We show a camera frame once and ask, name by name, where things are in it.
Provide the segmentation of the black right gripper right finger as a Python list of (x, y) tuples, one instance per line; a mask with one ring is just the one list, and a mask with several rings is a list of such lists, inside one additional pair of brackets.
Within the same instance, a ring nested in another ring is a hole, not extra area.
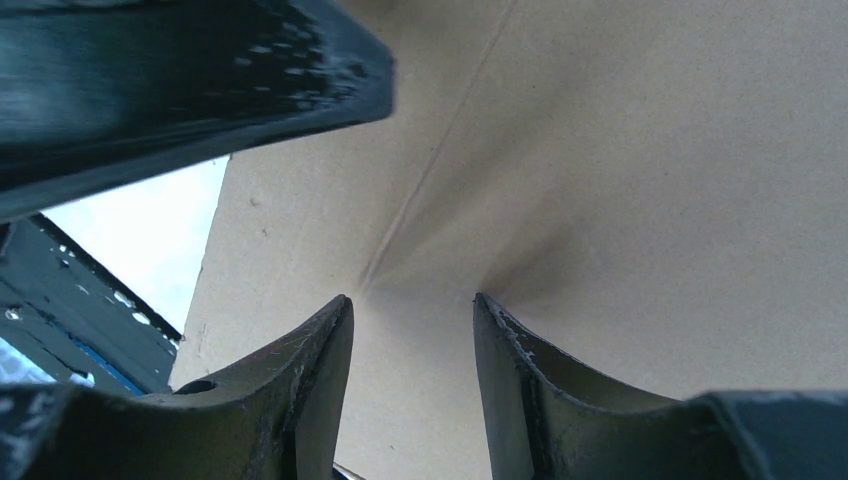
[(711, 391), (675, 400), (611, 378), (490, 296), (473, 307), (496, 479), (843, 479), (843, 391)]

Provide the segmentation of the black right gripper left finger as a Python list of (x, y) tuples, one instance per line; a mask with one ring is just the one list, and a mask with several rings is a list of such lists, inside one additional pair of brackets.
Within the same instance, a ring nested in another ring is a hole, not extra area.
[(1, 389), (5, 479), (336, 479), (354, 330), (338, 296), (290, 333), (171, 393)]

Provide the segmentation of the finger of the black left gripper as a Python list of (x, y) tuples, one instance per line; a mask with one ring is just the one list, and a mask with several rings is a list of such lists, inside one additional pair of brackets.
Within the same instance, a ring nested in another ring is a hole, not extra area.
[(388, 117), (390, 50), (333, 1), (5, 1), (1, 218)]

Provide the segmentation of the brown cardboard box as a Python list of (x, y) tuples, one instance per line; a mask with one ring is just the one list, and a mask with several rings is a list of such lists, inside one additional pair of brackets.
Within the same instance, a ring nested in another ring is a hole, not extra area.
[(472, 304), (631, 385), (847, 385), (843, 1), (349, 1), (381, 122), (236, 154), (173, 386), (354, 303), (336, 458), (490, 475)]

